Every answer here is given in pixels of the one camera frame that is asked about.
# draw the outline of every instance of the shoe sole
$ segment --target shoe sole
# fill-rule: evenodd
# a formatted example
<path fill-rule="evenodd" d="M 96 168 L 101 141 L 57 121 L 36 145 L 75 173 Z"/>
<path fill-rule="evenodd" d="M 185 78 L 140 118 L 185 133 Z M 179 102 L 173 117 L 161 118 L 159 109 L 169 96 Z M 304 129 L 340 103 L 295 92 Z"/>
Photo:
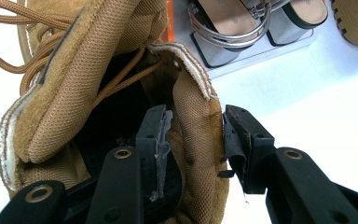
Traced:
<path fill-rule="evenodd" d="M 344 38 L 358 46 L 358 0 L 333 0 L 332 9 Z"/>

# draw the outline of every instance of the boot lace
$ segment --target boot lace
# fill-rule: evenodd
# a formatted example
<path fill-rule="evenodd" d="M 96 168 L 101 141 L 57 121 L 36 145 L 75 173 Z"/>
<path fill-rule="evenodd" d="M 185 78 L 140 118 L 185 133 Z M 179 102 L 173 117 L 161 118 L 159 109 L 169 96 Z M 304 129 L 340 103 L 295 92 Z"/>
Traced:
<path fill-rule="evenodd" d="M 0 57 L 0 67 L 2 69 L 13 74 L 24 74 L 20 85 L 20 95 L 23 95 L 29 90 L 31 82 L 34 80 L 35 76 L 46 66 L 51 52 L 61 41 L 65 31 L 75 18 L 35 12 L 27 7 L 7 0 L 0 0 L 0 8 L 17 14 L 16 16 L 0 15 L 0 23 L 16 25 L 42 23 L 45 25 L 45 27 L 40 29 L 37 33 L 36 37 L 39 42 L 39 47 L 29 62 L 26 62 L 22 66 L 15 66 Z M 132 70 L 138 62 L 140 62 L 144 53 L 145 46 L 142 46 L 139 48 L 132 60 L 127 63 L 126 66 L 97 94 L 94 107 L 106 97 L 125 89 L 132 83 L 140 80 L 142 77 L 153 73 L 162 65 L 162 60 L 159 60 L 143 71 L 123 80 L 130 70 Z"/>

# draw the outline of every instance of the screw hole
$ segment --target screw hole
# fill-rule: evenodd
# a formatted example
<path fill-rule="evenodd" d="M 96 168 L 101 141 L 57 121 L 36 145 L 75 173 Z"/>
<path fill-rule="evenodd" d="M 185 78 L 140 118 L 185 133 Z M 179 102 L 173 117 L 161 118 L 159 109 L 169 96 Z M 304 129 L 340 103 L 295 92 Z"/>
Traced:
<path fill-rule="evenodd" d="M 293 150 L 286 150 L 286 151 L 284 151 L 284 154 L 288 158 L 293 159 L 293 160 L 301 160 L 302 159 L 302 155 L 296 151 L 293 151 Z"/>
<path fill-rule="evenodd" d="M 121 149 L 115 153 L 115 157 L 118 159 L 126 159 L 131 155 L 131 151 L 128 149 Z"/>
<path fill-rule="evenodd" d="M 25 201 L 28 203 L 39 203 L 44 201 L 53 193 L 53 187 L 49 185 L 40 185 L 33 188 L 25 195 Z"/>

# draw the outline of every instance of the white surface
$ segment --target white surface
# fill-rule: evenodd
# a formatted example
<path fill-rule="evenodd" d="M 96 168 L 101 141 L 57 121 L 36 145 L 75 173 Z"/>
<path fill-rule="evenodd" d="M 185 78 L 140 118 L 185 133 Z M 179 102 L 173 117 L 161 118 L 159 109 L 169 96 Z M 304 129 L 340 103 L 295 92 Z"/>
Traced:
<path fill-rule="evenodd" d="M 237 105 L 275 137 L 306 151 L 333 181 L 358 191 L 358 47 L 329 18 L 308 48 L 213 80 L 222 106 Z M 16 28 L 0 25 L 0 55 L 20 65 Z M 20 76 L 0 69 L 0 118 L 19 96 Z M 231 185 L 224 223 L 269 223 L 262 197 Z M 8 201 L 0 180 L 0 210 Z"/>

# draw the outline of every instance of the tan boot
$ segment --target tan boot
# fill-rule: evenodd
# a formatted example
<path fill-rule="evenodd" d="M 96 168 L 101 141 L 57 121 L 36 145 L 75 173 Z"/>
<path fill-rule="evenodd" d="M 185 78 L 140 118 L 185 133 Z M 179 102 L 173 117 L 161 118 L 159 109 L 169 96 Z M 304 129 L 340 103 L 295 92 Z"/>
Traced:
<path fill-rule="evenodd" d="M 348 41 L 358 46 L 358 0 L 335 0 L 332 7 L 338 29 Z"/>
<path fill-rule="evenodd" d="M 70 24 L 9 1 L 0 7 L 18 9 L 26 17 L 18 21 L 47 23 L 42 31 L 57 30 L 31 47 L 21 97 L 1 121 L 0 171 L 11 196 L 39 180 L 78 185 L 93 175 L 89 153 L 121 144 L 124 130 L 136 133 L 144 107 L 166 105 L 182 194 L 163 222 L 221 222 L 228 192 L 228 181 L 218 177 L 227 169 L 221 107 L 188 48 L 158 42 L 167 26 L 166 0 L 92 0 Z M 93 126 L 95 119 L 102 122 Z"/>

